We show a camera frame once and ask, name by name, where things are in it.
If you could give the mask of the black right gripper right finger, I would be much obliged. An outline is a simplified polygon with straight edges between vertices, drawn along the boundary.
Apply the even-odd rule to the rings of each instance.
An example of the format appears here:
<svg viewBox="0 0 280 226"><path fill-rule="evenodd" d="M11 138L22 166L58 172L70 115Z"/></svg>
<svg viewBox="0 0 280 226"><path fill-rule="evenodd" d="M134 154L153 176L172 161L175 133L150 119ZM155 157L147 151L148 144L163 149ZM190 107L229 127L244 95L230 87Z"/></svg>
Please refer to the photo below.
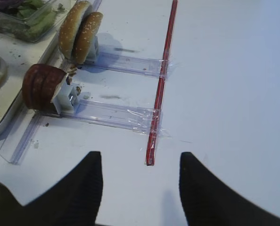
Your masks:
<svg viewBox="0 0 280 226"><path fill-rule="evenodd" d="M179 191L189 226L280 226L280 218L251 203L191 152L180 157Z"/></svg>

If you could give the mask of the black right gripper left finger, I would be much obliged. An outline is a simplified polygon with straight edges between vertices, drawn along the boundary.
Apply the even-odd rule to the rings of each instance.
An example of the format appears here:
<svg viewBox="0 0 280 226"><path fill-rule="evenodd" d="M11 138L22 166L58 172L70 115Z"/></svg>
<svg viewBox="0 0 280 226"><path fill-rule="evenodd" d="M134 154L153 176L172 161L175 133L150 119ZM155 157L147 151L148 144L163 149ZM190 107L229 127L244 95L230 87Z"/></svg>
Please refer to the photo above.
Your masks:
<svg viewBox="0 0 280 226"><path fill-rule="evenodd" d="M53 187L25 206L0 183L0 226L93 226L102 193L101 153L92 151Z"/></svg>

